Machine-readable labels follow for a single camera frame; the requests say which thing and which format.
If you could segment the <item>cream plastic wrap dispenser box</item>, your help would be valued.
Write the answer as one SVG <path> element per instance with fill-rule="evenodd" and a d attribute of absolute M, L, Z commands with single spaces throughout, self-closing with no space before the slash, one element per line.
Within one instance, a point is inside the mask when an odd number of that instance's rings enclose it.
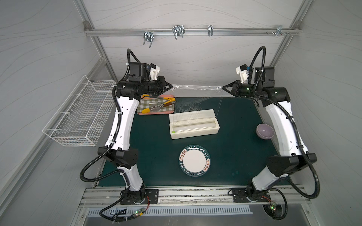
<path fill-rule="evenodd" d="M 220 126 L 213 109 L 169 115 L 171 139 L 217 134 Z"/>

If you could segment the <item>white plate green rim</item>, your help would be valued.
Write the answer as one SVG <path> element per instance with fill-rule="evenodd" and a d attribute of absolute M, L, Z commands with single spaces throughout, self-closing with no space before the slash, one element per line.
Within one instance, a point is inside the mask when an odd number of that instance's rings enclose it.
<path fill-rule="evenodd" d="M 181 170 L 186 175 L 201 177 L 210 169 L 211 156 L 204 147 L 189 145 L 181 151 L 178 162 Z"/>

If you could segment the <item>clear plastic wrap sheet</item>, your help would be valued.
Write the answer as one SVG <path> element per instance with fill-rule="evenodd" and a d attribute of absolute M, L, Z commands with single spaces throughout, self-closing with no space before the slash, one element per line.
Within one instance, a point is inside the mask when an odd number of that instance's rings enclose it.
<path fill-rule="evenodd" d="M 174 112 L 184 113 L 209 109 L 209 100 L 222 98 L 224 91 L 221 86 L 173 85 L 166 94 L 176 98 Z"/>

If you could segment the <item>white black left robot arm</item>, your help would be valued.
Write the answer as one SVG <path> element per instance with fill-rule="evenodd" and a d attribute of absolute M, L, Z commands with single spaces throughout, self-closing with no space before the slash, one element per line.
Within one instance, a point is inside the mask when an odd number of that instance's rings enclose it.
<path fill-rule="evenodd" d="M 139 152 L 130 147 L 133 119 L 142 97 L 159 97 L 172 85 L 159 75 L 160 68 L 155 64 L 130 62 L 128 66 L 126 80 L 112 88 L 115 117 L 108 140 L 98 153 L 117 166 L 131 193 L 142 196 L 144 183 L 137 168 Z"/>

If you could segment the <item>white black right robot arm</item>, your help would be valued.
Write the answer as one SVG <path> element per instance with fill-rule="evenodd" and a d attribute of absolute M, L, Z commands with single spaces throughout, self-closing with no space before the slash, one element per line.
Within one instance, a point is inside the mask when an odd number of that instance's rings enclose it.
<path fill-rule="evenodd" d="M 278 142 L 279 155 L 270 156 L 266 167 L 247 185 L 246 196 L 252 202 L 271 190 L 278 182 L 287 181 L 300 195 L 315 199 L 320 194 L 321 185 L 313 163 L 317 156 L 308 151 L 302 141 L 294 117 L 291 100 L 285 87 L 276 87 L 274 68 L 256 68 L 254 82 L 250 82 L 252 69 L 247 65 L 236 68 L 239 80 L 223 86 L 223 90 L 234 97 L 255 101 L 269 116 L 269 123 Z M 288 176 L 308 167 L 314 179 L 314 191 L 307 194 L 301 191 Z"/>

